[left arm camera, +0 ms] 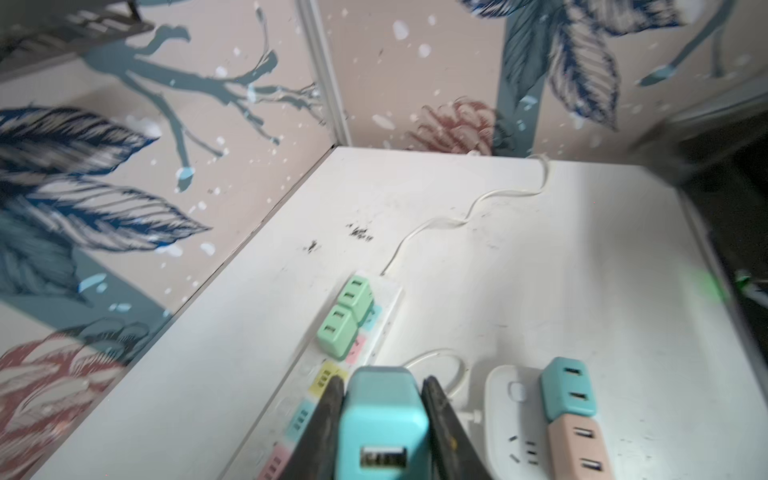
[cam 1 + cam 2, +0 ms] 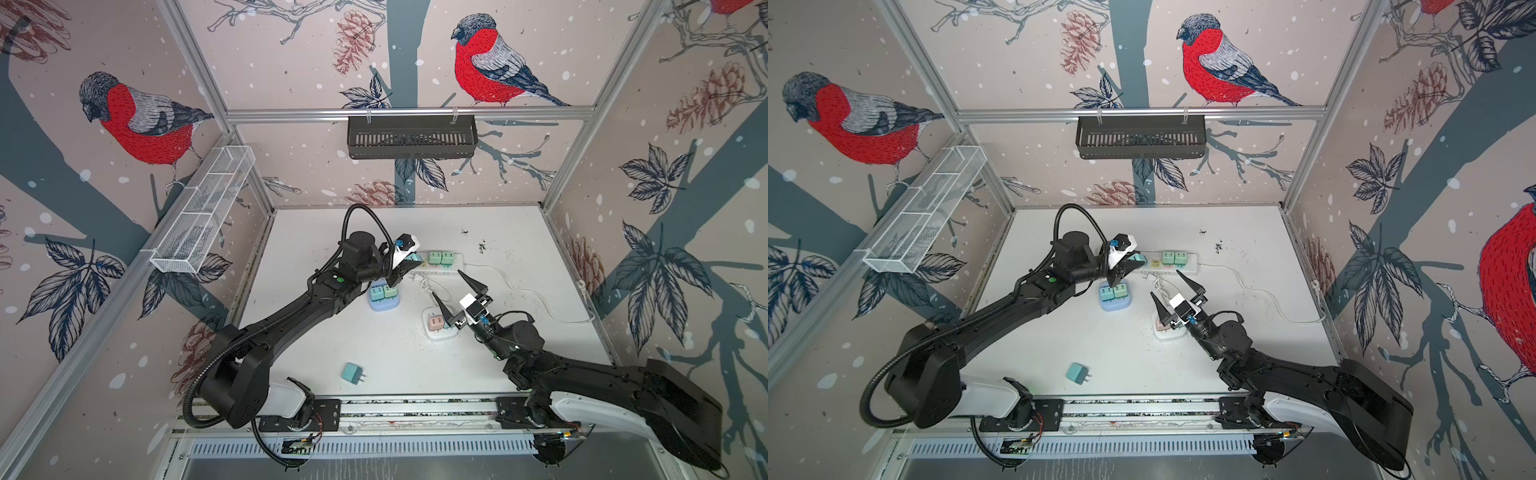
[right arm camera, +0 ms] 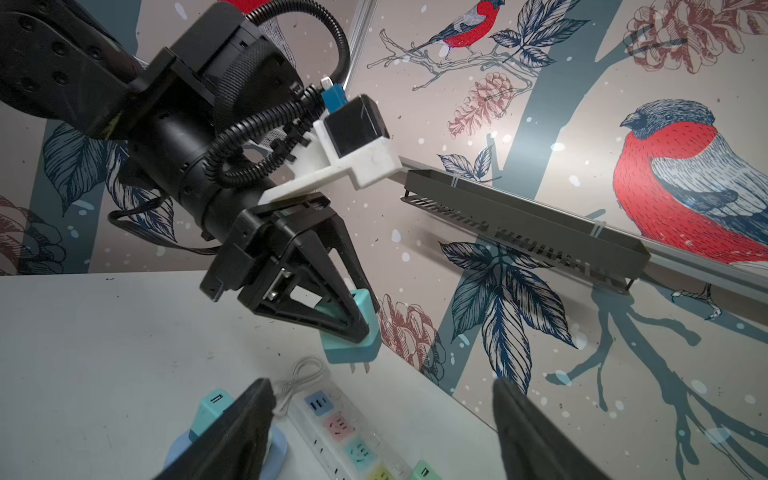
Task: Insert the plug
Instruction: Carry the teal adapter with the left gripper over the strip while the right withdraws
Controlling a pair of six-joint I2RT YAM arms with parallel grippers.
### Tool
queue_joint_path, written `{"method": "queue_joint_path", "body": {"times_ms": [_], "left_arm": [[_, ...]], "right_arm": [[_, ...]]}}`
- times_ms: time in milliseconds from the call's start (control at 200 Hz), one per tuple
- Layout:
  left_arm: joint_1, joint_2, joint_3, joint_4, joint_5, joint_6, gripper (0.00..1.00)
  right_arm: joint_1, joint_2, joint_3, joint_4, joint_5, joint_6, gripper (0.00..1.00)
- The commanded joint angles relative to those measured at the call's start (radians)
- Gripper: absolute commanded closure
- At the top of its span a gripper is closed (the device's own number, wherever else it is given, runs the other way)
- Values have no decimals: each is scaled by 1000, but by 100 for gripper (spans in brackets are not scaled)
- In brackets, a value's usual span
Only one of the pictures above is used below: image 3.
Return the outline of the white long power strip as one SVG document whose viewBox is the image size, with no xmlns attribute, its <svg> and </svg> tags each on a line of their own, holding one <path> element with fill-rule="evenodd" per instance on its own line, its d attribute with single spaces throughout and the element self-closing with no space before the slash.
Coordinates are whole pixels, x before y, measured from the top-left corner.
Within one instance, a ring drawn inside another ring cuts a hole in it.
<svg viewBox="0 0 768 480">
<path fill-rule="evenodd" d="M 413 468 L 331 380 L 296 393 L 288 417 L 326 479 L 407 480 Z"/>
</svg>

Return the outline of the teal charger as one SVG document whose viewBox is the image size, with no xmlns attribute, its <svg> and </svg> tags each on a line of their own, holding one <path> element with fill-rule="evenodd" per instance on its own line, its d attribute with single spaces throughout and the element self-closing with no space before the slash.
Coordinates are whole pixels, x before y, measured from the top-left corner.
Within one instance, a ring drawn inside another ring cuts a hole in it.
<svg viewBox="0 0 768 480">
<path fill-rule="evenodd" d="M 233 404 L 234 398 L 220 388 L 217 388 L 204 396 L 198 405 L 189 429 L 189 440 L 191 442 L 196 441 L 222 416 L 224 411 Z"/>
<path fill-rule="evenodd" d="M 320 341 L 329 364 L 348 364 L 352 372 L 361 364 L 366 373 L 382 346 L 374 298 L 367 289 L 351 290 L 358 318 L 342 330 L 320 332 Z"/>
</svg>

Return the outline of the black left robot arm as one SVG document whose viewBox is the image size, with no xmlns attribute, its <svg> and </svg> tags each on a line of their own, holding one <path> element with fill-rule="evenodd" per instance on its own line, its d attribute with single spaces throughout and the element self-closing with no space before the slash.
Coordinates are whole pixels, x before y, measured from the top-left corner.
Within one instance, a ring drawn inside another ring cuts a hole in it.
<svg viewBox="0 0 768 480">
<path fill-rule="evenodd" d="M 139 188 L 109 222 L 166 248 L 148 223 L 177 202 L 212 260 L 202 291 L 235 291 L 253 313 L 360 344 L 378 310 L 349 232 L 320 187 L 363 188 L 399 166 L 376 103 L 347 99 L 349 43 L 314 1 L 271 1 L 249 13 L 212 5 L 143 65 L 75 1 L 1 5 L 1 99 L 59 120 L 84 160 L 113 159 Z"/>
</svg>

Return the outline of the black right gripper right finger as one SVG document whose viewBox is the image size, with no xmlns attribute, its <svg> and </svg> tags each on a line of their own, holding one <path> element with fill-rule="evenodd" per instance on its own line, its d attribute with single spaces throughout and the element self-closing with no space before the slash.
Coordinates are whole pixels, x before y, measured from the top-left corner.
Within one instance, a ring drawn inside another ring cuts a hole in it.
<svg viewBox="0 0 768 480">
<path fill-rule="evenodd" d="M 507 378 L 493 383 L 493 414 L 509 479 L 607 477 Z"/>
</svg>

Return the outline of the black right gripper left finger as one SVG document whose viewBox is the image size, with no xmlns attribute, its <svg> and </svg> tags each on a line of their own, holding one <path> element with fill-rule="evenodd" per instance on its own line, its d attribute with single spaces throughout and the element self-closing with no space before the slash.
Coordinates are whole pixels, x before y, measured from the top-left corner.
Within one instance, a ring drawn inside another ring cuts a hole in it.
<svg viewBox="0 0 768 480">
<path fill-rule="evenodd" d="M 257 480 L 267 455 L 276 398 L 271 382 L 252 383 L 159 479 Z"/>
</svg>

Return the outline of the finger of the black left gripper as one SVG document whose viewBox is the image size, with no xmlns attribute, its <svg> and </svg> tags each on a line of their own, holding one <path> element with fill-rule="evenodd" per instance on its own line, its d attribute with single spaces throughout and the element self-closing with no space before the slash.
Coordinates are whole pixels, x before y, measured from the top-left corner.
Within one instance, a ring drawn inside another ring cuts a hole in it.
<svg viewBox="0 0 768 480">
<path fill-rule="evenodd" d="M 251 285 L 251 310 L 326 332 L 342 330 L 359 316 L 318 239 L 295 239 L 280 258 L 266 261 Z"/>
<path fill-rule="evenodd" d="M 314 231 L 326 251 L 335 250 L 339 255 L 350 279 L 357 288 L 366 289 L 371 296 L 374 312 L 379 313 L 380 304 L 375 296 L 374 289 L 369 282 L 352 239 L 342 218 L 337 213 L 331 213 L 327 219 L 322 220 Z"/>
</svg>

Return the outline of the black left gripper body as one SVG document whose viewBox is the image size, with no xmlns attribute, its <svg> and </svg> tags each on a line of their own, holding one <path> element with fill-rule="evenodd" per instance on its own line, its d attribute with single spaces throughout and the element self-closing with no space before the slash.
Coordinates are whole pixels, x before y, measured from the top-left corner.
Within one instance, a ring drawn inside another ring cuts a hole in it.
<svg viewBox="0 0 768 480">
<path fill-rule="evenodd" d="M 200 290 L 214 302 L 224 292 L 236 291 L 252 312 L 289 310 L 297 287 L 326 296 L 322 281 L 312 276 L 312 262 L 299 251 L 298 237 L 312 230 L 329 206 L 324 195 L 308 194 L 242 211 Z"/>
</svg>

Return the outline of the green charger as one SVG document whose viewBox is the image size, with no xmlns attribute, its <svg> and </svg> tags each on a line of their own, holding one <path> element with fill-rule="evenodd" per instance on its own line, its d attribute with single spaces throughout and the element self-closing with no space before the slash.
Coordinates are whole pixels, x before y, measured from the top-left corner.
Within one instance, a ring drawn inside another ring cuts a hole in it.
<svg viewBox="0 0 768 480">
<path fill-rule="evenodd" d="M 428 462 L 419 460 L 413 468 L 409 480 L 442 480 L 442 477 Z"/>
</svg>

